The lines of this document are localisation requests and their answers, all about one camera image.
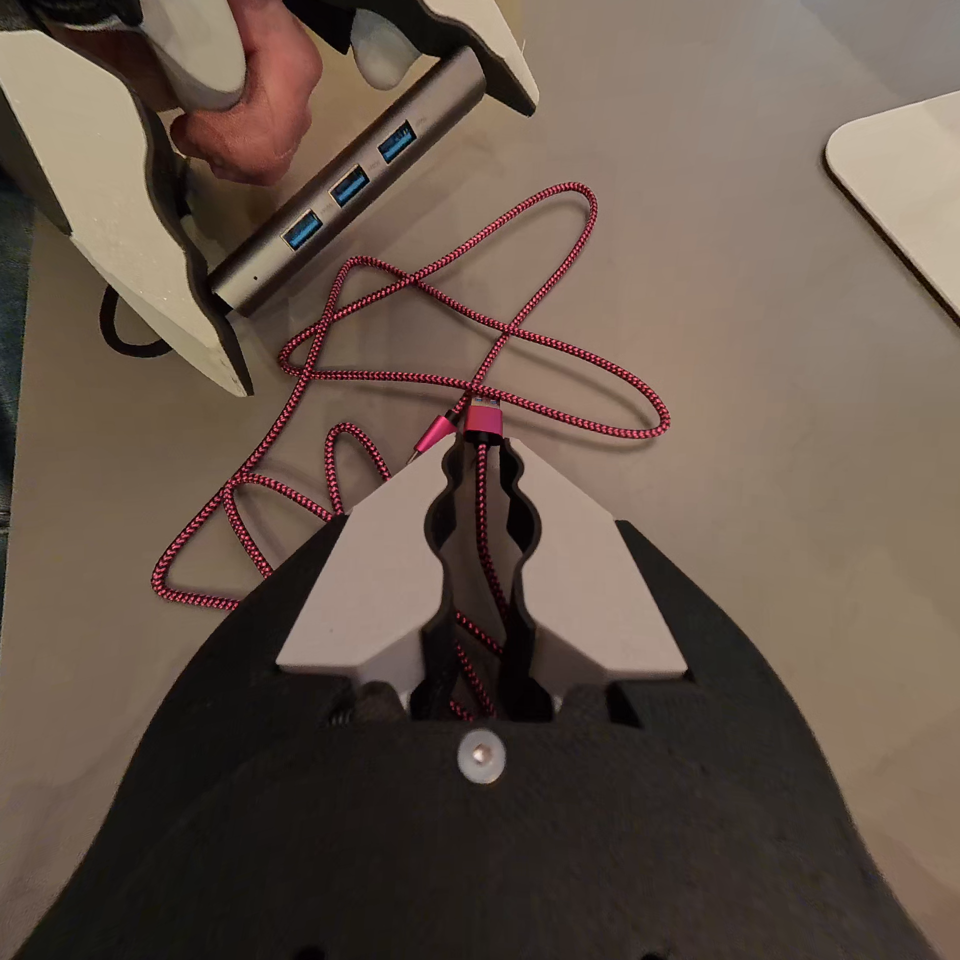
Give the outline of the person's left hand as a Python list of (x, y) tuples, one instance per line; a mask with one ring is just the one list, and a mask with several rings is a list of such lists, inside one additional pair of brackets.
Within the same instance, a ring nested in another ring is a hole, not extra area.
[(243, 94), (226, 111), (177, 116), (174, 147), (222, 181), (274, 186), (289, 170), (311, 126), (310, 96), (321, 55), (282, 1), (230, 1), (246, 58)]

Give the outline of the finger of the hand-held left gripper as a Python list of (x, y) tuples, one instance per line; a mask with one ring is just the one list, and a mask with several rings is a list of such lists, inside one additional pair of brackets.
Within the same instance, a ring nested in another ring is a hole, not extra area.
[(4, 30), (13, 146), (57, 225), (136, 315), (235, 397), (254, 385), (177, 209), (176, 158), (159, 117), (111, 68), (41, 30)]
[(329, 1), (352, 14), (347, 48), (365, 81), (392, 90), (424, 55), (442, 59), (462, 47), (475, 55), (486, 92), (519, 114), (531, 116), (539, 89), (495, 1)]

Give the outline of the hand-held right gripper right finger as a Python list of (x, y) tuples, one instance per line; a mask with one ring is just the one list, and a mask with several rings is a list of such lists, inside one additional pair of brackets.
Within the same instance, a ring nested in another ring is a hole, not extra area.
[(513, 571), (497, 697), (509, 718), (551, 718), (571, 690), (672, 681), (687, 661), (614, 516), (525, 443), (499, 476)]

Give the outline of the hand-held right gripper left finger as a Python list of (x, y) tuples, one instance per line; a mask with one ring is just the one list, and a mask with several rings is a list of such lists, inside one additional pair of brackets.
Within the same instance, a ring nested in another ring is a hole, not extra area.
[(384, 683), (414, 718), (446, 718), (460, 671), (450, 569), (464, 443), (443, 439), (348, 514), (276, 665)]

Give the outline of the grey usb hub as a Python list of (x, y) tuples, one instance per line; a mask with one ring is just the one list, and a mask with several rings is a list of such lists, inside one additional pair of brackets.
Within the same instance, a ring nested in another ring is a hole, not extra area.
[(435, 63), (213, 270), (213, 293), (255, 309), (379, 199), (486, 93), (468, 46)]

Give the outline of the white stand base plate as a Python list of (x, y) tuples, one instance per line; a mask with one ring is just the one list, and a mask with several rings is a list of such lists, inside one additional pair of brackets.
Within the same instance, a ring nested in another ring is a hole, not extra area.
[(959, 92), (838, 127), (823, 166), (959, 323)]

